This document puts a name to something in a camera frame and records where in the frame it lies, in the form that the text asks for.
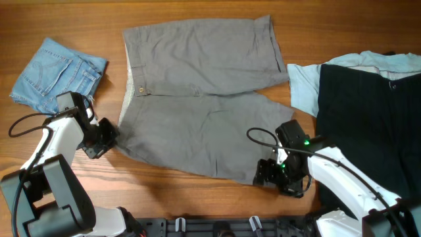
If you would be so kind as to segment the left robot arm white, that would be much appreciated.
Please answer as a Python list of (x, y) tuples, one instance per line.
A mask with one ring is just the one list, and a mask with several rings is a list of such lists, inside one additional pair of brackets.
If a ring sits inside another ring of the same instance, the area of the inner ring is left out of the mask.
[(13, 236), (140, 234), (141, 226), (125, 208), (94, 206), (71, 167), (78, 149), (98, 159), (114, 145), (113, 124), (62, 113), (47, 118), (39, 129), (43, 136), (34, 154), (1, 179)]

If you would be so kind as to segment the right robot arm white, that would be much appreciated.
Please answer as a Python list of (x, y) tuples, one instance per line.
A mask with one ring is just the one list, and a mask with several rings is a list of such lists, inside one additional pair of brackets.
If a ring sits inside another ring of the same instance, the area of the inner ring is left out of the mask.
[(315, 214), (309, 234), (319, 236), (419, 236), (420, 200), (402, 199), (375, 183), (354, 166), (341, 150), (323, 138), (306, 139), (286, 148), (272, 146), (271, 159), (261, 159), (253, 183), (273, 186), (284, 195), (304, 176), (325, 185), (352, 212), (334, 209)]

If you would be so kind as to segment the grey cotton shorts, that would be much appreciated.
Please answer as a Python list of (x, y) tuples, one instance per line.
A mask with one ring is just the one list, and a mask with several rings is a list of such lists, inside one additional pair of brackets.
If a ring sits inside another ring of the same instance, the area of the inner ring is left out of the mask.
[(128, 81), (118, 150), (151, 165), (251, 184), (268, 147), (247, 138), (293, 111), (259, 90), (289, 79), (269, 16), (124, 30)]

